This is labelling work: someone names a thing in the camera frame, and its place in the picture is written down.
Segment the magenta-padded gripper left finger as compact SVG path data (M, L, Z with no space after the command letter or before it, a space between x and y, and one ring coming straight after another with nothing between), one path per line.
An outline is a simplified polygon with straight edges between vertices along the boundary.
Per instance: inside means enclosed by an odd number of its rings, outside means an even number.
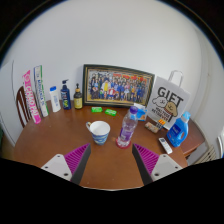
M90 154L91 145L87 143L66 155L56 154L42 169L79 185Z

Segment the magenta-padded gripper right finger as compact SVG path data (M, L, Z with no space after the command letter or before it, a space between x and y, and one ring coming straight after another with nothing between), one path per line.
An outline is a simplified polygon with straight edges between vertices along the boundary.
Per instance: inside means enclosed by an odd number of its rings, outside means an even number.
M182 169L182 167L167 154L158 155L138 144L132 145L132 154L136 160L144 185Z

